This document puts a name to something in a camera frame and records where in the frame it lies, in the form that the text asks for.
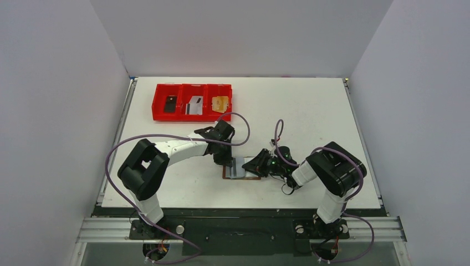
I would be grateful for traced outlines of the brown leather card holder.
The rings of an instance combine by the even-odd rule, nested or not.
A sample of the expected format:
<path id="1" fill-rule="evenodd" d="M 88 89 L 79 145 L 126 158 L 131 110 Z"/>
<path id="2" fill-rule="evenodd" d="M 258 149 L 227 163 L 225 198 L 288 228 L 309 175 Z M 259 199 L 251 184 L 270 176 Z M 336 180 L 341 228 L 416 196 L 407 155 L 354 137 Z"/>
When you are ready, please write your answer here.
<path id="1" fill-rule="evenodd" d="M 253 157 L 244 157 L 245 158 L 245 163 L 250 161 Z M 241 179 L 229 179 L 229 178 L 226 178 L 225 177 L 226 175 L 226 166 L 223 167 L 222 169 L 222 178 L 223 179 L 227 179 L 227 180 L 260 180 L 260 177 L 253 174 L 253 173 L 250 173 L 248 171 L 246 171 L 246 176 L 245 178 L 241 178 Z"/>

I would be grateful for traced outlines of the white card magnetic stripe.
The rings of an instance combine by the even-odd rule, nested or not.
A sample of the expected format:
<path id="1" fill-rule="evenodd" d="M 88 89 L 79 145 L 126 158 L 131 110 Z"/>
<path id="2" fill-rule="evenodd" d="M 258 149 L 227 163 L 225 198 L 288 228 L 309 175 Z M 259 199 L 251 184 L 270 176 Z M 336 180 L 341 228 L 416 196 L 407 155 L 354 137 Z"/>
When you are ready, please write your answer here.
<path id="1" fill-rule="evenodd" d="M 245 164 L 245 158 L 244 157 L 234 157 L 232 159 L 231 166 L 226 166 L 226 175 L 225 175 L 225 177 L 229 178 L 229 179 L 245 178 L 246 171 L 243 168 L 244 164 Z"/>

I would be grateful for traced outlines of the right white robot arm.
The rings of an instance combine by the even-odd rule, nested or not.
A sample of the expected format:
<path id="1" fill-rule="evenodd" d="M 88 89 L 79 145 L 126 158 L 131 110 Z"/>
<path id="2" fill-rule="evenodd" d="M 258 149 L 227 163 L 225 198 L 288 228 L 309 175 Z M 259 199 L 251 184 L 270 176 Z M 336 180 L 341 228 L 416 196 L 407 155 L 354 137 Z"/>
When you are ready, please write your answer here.
<path id="1" fill-rule="evenodd" d="M 297 163 L 286 146 L 263 149 L 242 168 L 258 177 L 279 176 L 284 184 L 296 191 L 319 179 L 325 193 L 316 214 L 313 231 L 328 236 L 346 209 L 348 201 L 362 189 L 367 169 L 364 164 L 336 142 L 315 148 L 301 163 Z"/>

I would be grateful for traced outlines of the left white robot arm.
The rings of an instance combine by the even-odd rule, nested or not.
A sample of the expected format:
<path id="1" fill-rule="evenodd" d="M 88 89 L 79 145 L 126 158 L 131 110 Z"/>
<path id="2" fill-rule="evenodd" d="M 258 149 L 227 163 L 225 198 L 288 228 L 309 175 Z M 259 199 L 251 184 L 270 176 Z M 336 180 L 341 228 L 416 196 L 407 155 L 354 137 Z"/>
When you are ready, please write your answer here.
<path id="1" fill-rule="evenodd" d="M 144 223 L 144 232 L 151 238 L 164 234 L 164 213 L 157 191 L 167 168 L 180 161 L 205 155 L 213 155 L 215 164 L 231 165 L 231 139 L 235 129 L 225 121 L 214 127 L 197 129 L 182 140 L 152 143 L 147 138 L 137 142 L 124 160 L 117 177 L 131 193 Z"/>

